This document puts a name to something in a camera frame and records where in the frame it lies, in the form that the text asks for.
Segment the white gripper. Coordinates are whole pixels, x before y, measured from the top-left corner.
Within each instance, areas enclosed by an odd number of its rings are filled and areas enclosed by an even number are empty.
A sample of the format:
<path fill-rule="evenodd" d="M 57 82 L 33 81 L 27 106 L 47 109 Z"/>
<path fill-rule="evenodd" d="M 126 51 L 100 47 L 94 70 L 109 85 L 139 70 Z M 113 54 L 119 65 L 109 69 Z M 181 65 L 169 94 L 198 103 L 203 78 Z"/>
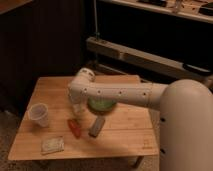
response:
<path fill-rule="evenodd" d="M 76 116 L 82 115 L 86 110 L 86 100 L 84 98 L 70 97 L 73 113 Z"/>

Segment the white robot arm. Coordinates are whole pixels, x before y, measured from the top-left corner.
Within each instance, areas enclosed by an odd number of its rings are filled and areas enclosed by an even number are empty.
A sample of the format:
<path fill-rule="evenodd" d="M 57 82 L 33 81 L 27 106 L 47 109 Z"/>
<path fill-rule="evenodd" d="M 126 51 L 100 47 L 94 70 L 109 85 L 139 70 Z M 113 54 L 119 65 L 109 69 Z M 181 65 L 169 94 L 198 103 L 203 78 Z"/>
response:
<path fill-rule="evenodd" d="M 158 110 L 160 171 L 213 171 L 213 92 L 202 83 L 96 83 L 88 68 L 68 84 L 75 106 L 86 98 L 113 100 Z"/>

